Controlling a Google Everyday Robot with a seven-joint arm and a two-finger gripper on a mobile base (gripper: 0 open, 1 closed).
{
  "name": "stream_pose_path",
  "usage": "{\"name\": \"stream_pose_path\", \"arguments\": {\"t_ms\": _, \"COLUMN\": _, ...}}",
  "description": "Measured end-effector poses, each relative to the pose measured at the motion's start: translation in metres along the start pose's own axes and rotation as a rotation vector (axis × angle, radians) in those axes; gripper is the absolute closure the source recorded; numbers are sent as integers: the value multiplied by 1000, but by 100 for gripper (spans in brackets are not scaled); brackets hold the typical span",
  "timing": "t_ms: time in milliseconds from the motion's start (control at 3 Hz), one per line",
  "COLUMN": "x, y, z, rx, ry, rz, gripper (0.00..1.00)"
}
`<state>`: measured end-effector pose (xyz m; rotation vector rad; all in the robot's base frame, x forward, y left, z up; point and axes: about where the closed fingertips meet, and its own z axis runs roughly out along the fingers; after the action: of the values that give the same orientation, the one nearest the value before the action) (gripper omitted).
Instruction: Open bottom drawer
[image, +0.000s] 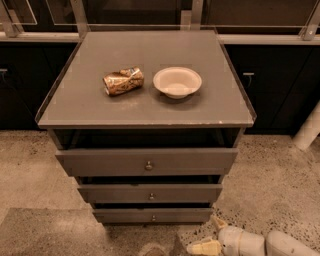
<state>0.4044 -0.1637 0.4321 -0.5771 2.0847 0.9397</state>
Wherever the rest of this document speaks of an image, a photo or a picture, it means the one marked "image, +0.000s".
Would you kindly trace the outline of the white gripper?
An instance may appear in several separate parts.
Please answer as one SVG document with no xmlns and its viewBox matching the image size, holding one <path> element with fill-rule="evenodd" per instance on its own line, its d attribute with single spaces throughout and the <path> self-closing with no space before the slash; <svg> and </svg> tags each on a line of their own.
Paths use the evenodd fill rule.
<svg viewBox="0 0 320 256">
<path fill-rule="evenodd" d="M 228 226 L 227 222 L 216 215 L 212 215 L 210 219 L 215 229 L 219 231 L 218 240 L 208 237 L 193 242 L 187 246 L 189 254 L 218 256 L 222 251 L 225 256 L 265 256 L 263 236 Z"/>
</svg>

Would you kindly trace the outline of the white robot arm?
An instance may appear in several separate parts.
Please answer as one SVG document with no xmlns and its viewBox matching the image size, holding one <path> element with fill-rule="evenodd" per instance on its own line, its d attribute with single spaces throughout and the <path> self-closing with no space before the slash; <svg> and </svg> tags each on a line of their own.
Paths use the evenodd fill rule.
<svg viewBox="0 0 320 256">
<path fill-rule="evenodd" d="M 242 228 L 228 225 L 212 216 L 217 239 L 204 238 L 187 246 L 192 255 L 205 256 L 320 256 L 297 239 L 280 231 L 270 231 L 267 237 L 249 233 Z"/>
</svg>

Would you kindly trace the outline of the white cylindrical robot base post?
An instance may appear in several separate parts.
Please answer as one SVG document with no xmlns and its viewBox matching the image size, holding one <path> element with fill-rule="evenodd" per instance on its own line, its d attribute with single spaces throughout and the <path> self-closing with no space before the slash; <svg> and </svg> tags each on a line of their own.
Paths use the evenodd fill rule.
<svg viewBox="0 0 320 256">
<path fill-rule="evenodd" d="M 320 134 L 320 101 L 312 110 L 306 121 L 293 137 L 293 143 L 300 149 L 306 150 Z"/>
</svg>

